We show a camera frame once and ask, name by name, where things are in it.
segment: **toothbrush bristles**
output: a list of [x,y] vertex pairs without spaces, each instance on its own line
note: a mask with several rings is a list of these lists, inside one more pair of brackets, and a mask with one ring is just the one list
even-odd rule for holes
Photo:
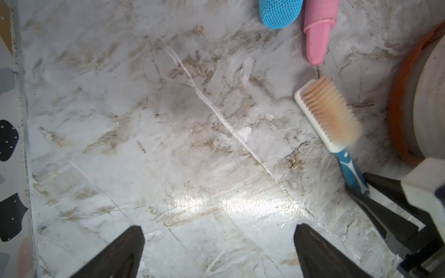
[[314,82],[301,99],[333,143],[350,146],[360,137],[360,122],[330,78]]

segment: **white marble surface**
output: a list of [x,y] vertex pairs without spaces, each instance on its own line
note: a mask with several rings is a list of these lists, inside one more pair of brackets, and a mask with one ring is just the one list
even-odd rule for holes
[[397,276],[292,95],[333,77],[364,125],[358,166],[403,176],[389,87],[440,9],[342,0],[317,69],[303,14],[269,30],[255,0],[19,1],[41,276],[68,277],[140,225],[139,277],[302,277],[303,222],[374,277]]

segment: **blue toothbrush handle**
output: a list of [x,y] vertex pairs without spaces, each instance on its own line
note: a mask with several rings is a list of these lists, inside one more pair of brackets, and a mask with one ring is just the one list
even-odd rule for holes
[[351,155],[349,154],[347,149],[343,149],[342,151],[334,154],[340,164],[341,172],[343,173],[343,177],[346,181],[346,184],[362,193],[365,196],[369,195],[368,183],[363,177],[363,174],[360,172],[358,167],[355,165],[354,161],[352,161]]

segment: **pink object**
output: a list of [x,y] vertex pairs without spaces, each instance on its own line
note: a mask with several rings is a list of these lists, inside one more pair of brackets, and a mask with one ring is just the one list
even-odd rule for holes
[[309,63],[319,66],[328,49],[329,34],[337,22],[340,0],[306,0],[304,33]]

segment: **blue mesh sponge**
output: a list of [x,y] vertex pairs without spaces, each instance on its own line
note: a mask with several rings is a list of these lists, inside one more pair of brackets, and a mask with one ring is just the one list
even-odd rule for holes
[[303,0],[259,0],[261,21],[270,29],[288,26],[301,11]]

